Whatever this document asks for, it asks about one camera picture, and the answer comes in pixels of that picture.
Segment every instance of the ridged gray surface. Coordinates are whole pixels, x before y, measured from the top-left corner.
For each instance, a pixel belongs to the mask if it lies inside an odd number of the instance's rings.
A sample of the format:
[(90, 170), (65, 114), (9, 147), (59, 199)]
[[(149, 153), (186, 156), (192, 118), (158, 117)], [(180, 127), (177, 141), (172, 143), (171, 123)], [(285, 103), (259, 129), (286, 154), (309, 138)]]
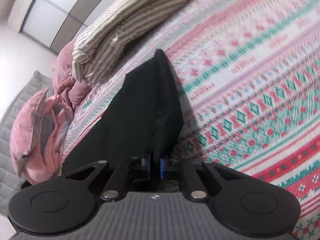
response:
[[(129, 192), (126, 198), (102, 205), (86, 225), (61, 236), (17, 234), (12, 240), (254, 240), (221, 226), (205, 204), (192, 203), (182, 193)], [(273, 240), (293, 240), (289, 235)]]
[(21, 189), (24, 179), (16, 176), (10, 156), (10, 134), (15, 118), (23, 105), (38, 91), (49, 88), (47, 97), (53, 95), (52, 79), (42, 75), (39, 71), (15, 97), (0, 122), (0, 210), (8, 211), (8, 204), (12, 196)]

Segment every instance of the patterned blanket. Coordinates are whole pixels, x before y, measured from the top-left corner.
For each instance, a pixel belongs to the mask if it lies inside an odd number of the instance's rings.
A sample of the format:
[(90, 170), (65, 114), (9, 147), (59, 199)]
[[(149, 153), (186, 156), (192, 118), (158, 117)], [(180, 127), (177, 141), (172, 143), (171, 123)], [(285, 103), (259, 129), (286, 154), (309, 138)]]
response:
[(319, 36), (320, 0), (192, 0), (91, 91), (75, 113), (63, 157), (99, 120), (126, 73), (161, 48), (185, 120), (175, 151), (292, 192), (301, 203), (293, 234), (318, 239)]

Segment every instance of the folded black garment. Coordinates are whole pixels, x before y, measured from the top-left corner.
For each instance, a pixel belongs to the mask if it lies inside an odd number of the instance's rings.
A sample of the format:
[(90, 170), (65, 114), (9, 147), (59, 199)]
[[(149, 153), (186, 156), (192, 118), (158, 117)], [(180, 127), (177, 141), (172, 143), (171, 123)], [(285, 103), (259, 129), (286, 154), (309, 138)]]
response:
[(100, 121), (66, 158), (62, 172), (98, 160), (111, 165), (149, 152), (170, 155), (183, 126), (177, 88), (162, 50), (127, 74)]

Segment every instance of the striped shirt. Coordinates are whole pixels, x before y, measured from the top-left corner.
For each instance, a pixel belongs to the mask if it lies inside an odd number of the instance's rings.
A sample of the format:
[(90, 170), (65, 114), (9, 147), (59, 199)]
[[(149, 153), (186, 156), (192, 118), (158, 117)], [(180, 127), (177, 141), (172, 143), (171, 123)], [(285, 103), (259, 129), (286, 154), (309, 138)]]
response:
[(90, 86), (110, 74), (124, 46), (140, 37), (188, 0), (117, 0), (76, 39), (72, 72)]

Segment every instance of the purple stripe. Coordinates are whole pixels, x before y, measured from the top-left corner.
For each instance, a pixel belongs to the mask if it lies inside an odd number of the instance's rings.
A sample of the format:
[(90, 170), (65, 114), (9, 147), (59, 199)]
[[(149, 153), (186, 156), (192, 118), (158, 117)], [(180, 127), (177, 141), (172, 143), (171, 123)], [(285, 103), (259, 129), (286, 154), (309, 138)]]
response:
[[(282, 54), (285, 50), (287, 50), (289, 47), (291, 47), (292, 45), (294, 45), (297, 42), (300, 42), (300, 40), (304, 39), (307, 35), (309, 35), (311, 32), (313, 32), (314, 30), (318, 29), (320, 25), (320, 21), (318, 21), (314, 27), (308, 29), (307, 31), (305, 31), (303, 34), (299, 35), (298, 38), (296, 38), (294, 41), (291, 41), (289, 44), (287, 44), (286, 46), (282, 47), (277, 53), (271, 55), (270, 57), (262, 60), (259, 64), (255, 65), (254, 67), (252, 67), (248, 72), (242, 74), (241, 76), (235, 78), (234, 80), (232, 80), (231, 82), (229, 82), (227, 85), (225, 85), (224, 87), (220, 88), (219, 90), (217, 90), (216, 92), (214, 92), (212, 95), (208, 96), (207, 98), (205, 98), (204, 100), (202, 100), (201, 102), (199, 102), (198, 104), (196, 104), (194, 107), (192, 107), (192, 111), (198, 109), (199, 107), (203, 106), (204, 104), (206, 104), (208, 101), (211, 101), (212, 99), (214, 99), (215, 97), (217, 97), (218, 95), (220, 95), (224, 90), (227, 90), (233, 86), (235, 86), (237, 83), (239, 83), (240, 81), (243, 80), (243, 78), (248, 77), (249, 75), (251, 75), (252, 73), (254, 73), (255, 71), (257, 71), (259, 68), (261, 68), (262, 66), (264, 66), (266, 63), (270, 62), (271, 60), (273, 60), (275, 57), (278, 57), (280, 54)], [(191, 110), (188, 110), (185, 112), (184, 115), (189, 114), (189, 112), (191, 112)]]

